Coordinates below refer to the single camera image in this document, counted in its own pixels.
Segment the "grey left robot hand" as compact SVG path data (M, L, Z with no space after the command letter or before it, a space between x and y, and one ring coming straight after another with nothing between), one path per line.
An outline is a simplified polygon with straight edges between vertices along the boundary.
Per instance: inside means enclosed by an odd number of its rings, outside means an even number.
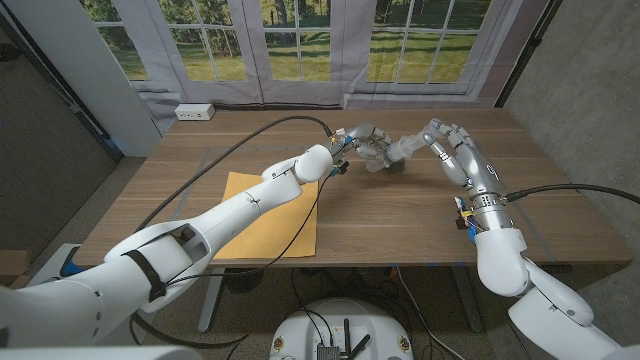
M365 168L371 173L379 170L385 170L388 174L402 173L405 160L393 162L385 154L385 150L392 144L393 140L373 124L361 124L348 130L338 129L325 144L333 159L330 175L344 174L347 171L349 162L345 155L350 151L366 161Z

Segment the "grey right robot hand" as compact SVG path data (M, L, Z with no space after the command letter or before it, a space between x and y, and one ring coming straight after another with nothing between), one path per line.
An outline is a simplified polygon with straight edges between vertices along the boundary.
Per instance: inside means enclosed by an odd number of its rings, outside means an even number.
M426 144L441 160L445 174L467 192L475 224L484 231L513 228L500 200L507 191L506 185L469 133L437 118L430 120L427 132Z

